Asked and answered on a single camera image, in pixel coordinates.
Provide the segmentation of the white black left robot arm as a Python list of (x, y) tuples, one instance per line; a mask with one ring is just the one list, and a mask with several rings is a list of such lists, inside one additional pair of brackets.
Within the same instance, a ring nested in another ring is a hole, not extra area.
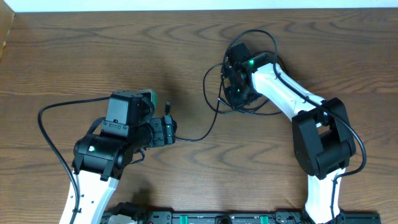
[(96, 120), (75, 144), (75, 182), (60, 223), (99, 223), (133, 155), (175, 143), (177, 124), (172, 117), (153, 117), (156, 99), (153, 90), (112, 93), (106, 117)]

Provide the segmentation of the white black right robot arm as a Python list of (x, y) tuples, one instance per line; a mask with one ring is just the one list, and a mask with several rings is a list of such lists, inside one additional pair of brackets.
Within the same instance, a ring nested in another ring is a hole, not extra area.
[(269, 52), (251, 54), (230, 50), (222, 76), (229, 105), (243, 110), (260, 96), (281, 110), (292, 123), (294, 154), (307, 174), (305, 214), (312, 223), (330, 223), (340, 215), (341, 178), (356, 154), (354, 134), (345, 105), (337, 98), (325, 100), (291, 79)]

